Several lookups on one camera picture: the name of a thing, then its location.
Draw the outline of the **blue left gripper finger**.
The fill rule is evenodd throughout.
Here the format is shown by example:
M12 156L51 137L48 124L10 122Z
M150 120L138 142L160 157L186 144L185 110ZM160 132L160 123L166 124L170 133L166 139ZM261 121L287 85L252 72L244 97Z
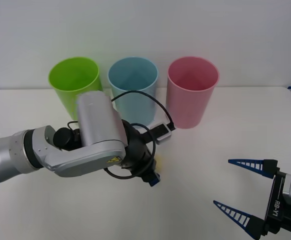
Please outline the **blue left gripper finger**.
M150 171L145 173L141 179L143 182L148 183L151 187L155 186L161 181L160 175L156 171Z

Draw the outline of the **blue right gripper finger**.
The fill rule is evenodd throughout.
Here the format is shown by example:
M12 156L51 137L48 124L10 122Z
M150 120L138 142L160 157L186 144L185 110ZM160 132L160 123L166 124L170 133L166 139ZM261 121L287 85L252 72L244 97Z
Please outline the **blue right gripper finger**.
M251 172L273 179L278 171L278 161L275 159L229 159L229 164L239 166Z
M252 239L259 240L264 233L264 220L216 200L213 204L243 229Z

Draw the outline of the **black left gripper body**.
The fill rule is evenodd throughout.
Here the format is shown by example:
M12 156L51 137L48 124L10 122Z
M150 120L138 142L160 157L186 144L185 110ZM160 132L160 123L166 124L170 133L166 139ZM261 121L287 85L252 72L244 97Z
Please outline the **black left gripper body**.
M156 140L152 140L152 151L146 148L145 157L142 159L141 163L137 165L137 168L133 171L135 177L140 177L142 179L159 179L160 174L156 170Z

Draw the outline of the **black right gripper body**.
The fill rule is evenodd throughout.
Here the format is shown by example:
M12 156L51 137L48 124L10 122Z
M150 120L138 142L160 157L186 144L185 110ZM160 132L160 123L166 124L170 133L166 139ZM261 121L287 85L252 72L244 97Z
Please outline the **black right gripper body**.
M264 233L291 232L291 174L278 172L272 183L264 219Z

